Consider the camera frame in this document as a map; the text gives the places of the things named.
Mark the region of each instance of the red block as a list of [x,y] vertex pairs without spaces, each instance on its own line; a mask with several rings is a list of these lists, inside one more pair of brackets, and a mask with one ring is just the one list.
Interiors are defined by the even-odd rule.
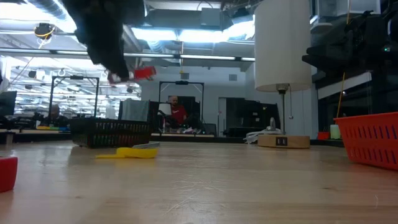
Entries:
[[14,188],[17,167],[18,158],[0,157],[0,193]]

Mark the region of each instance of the white wall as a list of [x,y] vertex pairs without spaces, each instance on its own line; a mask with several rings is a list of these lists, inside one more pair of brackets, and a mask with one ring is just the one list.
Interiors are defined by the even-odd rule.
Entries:
[[[280,117],[282,119],[282,100],[278,93],[264,93],[254,88],[254,64],[246,72],[245,94],[247,100],[256,100],[261,103],[277,103]],[[290,93],[285,96],[285,122],[286,133],[291,135],[307,135],[312,139],[317,137],[318,132],[318,97],[315,86],[304,91],[292,93],[292,115],[290,116]]]
[[[141,84],[141,100],[158,101],[160,81],[180,81],[180,68],[156,68],[157,75],[154,81],[144,81]],[[217,124],[218,98],[220,97],[245,97],[245,73],[240,72],[239,68],[218,68],[212,67],[185,67],[184,72],[190,74],[188,81],[205,83],[205,99],[203,108],[203,118],[206,123]],[[236,82],[229,81],[229,74],[237,74]],[[194,96],[196,101],[202,102],[201,92],[192,85],[169,85],[161,94],[161,101],[167,101],[168,96]]]

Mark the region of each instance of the man in red shirt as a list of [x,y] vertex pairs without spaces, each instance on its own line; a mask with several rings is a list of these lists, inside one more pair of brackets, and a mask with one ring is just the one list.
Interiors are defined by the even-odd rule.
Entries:
[[170,96],[169,103],[172,105],[172,117],[177,120],[178,124],[183,124],[187,118],[187,112],[184,106],[178,105],[177,96]]

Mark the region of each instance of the computer monitor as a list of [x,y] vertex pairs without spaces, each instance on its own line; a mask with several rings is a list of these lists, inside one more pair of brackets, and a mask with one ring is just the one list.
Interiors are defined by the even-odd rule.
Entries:
[[0,94],[0,116],[14,115],[17,91],[5,91]]

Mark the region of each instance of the red object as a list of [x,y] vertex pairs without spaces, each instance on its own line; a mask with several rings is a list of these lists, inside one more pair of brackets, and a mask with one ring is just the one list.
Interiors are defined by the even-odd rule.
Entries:
[[156,75],[156,69],[153,66],[148,66],[142,69],[135,69],[134,71],[134,79],[141,80],[141,79],[148,79]]
[[349,159],[398,170],[398,113],[335,119]]
[[184,123],[184,116],[186,115],[187,112],[185,111],[184,106],[182,105],[172,106],[172,117],[177,120],[178,124]]
[[318,133],[318,140],[326,140],[329,139],[330,133],[329,132],[319,132]]
[[0,192],[12,190],[17,177],[18,158],[0,157]]

